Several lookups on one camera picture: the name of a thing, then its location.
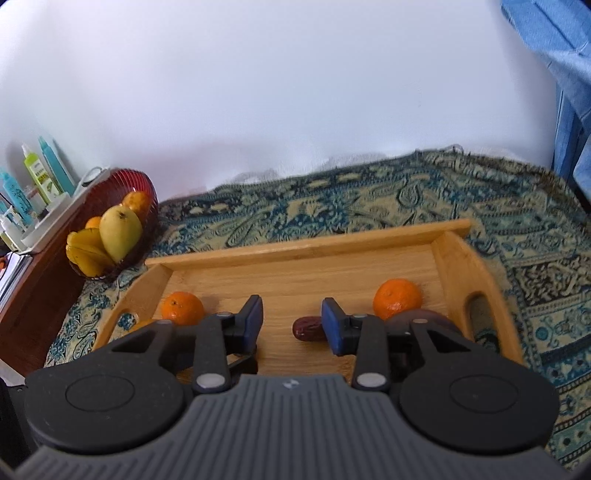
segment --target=bottle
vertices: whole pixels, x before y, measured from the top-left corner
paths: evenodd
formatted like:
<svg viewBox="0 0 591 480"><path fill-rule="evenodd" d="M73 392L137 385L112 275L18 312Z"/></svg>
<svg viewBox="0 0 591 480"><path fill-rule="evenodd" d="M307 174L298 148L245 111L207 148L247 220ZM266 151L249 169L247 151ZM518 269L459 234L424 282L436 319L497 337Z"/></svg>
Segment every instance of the bottle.
<svg viewBox="0 0 591 480"><path fill-rule="evenodd" d="M5 213L8 219L11 221L13 225L15 225L22 233L27 230L25 226L25 222L23 221L22 217L14 210L14 207L10 207Z"/></svg>
<svg viewBox="0 0 591 480"><path fill-rule="evenodd" d="M76 187L74 186L72 177L65 169L64 164L61 162L60 158L55 154L53 149L47 144L43 137L39 137L39 144L41 145L41 152L43 152L43 157L49 165L49 168L52 170L53 178L56 180L58 186L61 188L61 191L68 192L70 194L70 197L73 197L74 190L76 189Z"/></svg>
<svg viewBox="0 0 591 480"><path fill-rule="evenodd" d="M14 205L15 209L18 210L18 213L21 214L22 219L25 220L25 224L31 225L33 222L32 216L35 215L35 210L25 195L25 192L22 191L21 186L14 177L5 170L0 170L0 180L2 180L2 187L8 195L8 198Z"/></svg>
<svg viewBox="0 0 591 480"><path fill-rule="evenodd" d="M8 235L1 228L0 228L0 238L2 239L2 241L6 244L6 246L12 252L18 252L17 246L10 241L10 239L8 238Z"/></svg>
<svg viewBox="0 0 591 480"><path fill-rule="evenodd" d="M25 244L21 242L22 235L18 228L8 219L6 214L0 216L0 226L10 241L17 247L21 252L26 250Z"/></svg>
<svg viewBox="0 0 591 480"><path fill-rule="evenodd" d="M41 194L39 193L39 188L34 187L32 185L27 185L25 187L24 191L25 191L25 195L29 199L29 202L31 202L31 205L33 205L33 209L35 210L35 213L36 214L41 213L47 205L45 203L45 200L43 200L43 197L41 197Z"/></svg>
<svg viewBox="0 0 591 480"><path fill-rule="evenodd" d="M35 152L23 144L22 152L25 155L25 166L31 177L35 181L35 184L39 187L39 193L46 204L50 204L54 199L59 197L61 190L55 183L55 181L49 176L45 165Z"/></svg>

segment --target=red fruit basket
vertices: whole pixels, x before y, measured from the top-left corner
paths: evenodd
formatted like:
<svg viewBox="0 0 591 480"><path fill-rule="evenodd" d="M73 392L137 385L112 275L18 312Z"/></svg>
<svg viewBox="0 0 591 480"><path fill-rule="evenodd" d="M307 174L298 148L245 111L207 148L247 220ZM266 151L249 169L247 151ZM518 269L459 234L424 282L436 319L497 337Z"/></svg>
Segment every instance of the red fruit basket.
<svg viewBox="0 0 591 480"><path fill-rule="evenodd" d="M88 193L86 201L80 207L77 215L70 222L70 232L82 230L89 218L102 216L112 206L119 205L129 192L137 191L146 193L152 200L139 242L121 262L115 265L115 268L100 277L87 277L80 271L76 264L70 262L70 265L78 275L84 278L91 278L92 280L112 282L124 269L133 267L146 254L148 248L151 246L158 226L158 198L156 197L156 190L154 190L151 180L141 171L130 170L128 168L113 170L106 180L95 185Z"/></svg>

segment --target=metal screw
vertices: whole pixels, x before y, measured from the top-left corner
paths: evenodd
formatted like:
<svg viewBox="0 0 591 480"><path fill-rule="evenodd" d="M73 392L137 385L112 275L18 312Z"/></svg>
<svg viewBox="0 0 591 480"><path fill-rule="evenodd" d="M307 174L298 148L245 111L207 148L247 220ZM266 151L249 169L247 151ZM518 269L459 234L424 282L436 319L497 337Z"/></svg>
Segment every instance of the metal screw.
<svg viewBox="0 0 591 480"><path fill-rule="evenodd" d="M221 387L226 379L220 374L202 374L195 381L201 388L217 388Z"/></svg>
<svg viewBox="0 0 591 480"><path fill-rule="evenodd" d="M386 377L376 372L368 372L358 376L357 383L365 388L378 388L386 384Z"/></svg>

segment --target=dark fruit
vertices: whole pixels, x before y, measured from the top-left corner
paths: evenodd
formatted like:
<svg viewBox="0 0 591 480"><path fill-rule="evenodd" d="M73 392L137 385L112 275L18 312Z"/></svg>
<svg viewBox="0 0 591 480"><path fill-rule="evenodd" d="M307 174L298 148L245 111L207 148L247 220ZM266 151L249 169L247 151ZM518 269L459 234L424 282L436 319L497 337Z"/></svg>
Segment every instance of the dark fruit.
<svg viewBox="0 0 591 480"><path fill-rule="evenodd" d="M302 342L325 342L326 334L322 328L321 317L301 317L298 318L291 331L294 337Z"/></svg>

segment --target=blue paisley fabric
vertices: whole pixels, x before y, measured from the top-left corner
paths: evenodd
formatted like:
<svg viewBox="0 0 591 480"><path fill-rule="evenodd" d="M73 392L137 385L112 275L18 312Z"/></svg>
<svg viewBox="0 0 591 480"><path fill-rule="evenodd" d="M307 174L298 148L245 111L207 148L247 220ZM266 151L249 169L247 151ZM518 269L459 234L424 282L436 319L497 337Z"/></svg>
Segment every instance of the blue paisley fabric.
<svg viewBox="0 0 591 480"><path fill-rule="evenodd" d="M591 223L564 181L538 167L456 149L256 185L222 186L160 206L151 257L469 218L517 327L526 364L560 394L547 450L567 468L591 455ZM145 267L88 281L46 366L88 353ZM122 316L113 338L135 322ZM477 340L497 347L483 322Z"/></svg>

